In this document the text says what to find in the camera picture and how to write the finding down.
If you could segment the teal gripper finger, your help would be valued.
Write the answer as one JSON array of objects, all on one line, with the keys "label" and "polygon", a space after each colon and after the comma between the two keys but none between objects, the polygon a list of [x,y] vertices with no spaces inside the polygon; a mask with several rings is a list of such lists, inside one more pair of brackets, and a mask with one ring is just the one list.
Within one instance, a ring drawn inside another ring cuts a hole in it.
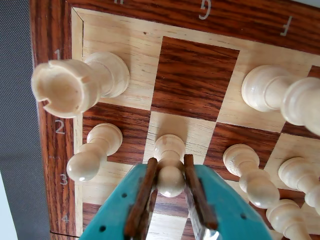
[{"label": "teal gripper finger", "polygon": [[85,228],[81,240],[145,240],[158,190],[158,161],[138,164],[127,173]]},{"label": "teal gripper finger", "polygon": [[185,198],[197,240],[271,240],[262,217],[213,169],[184,155]]}]

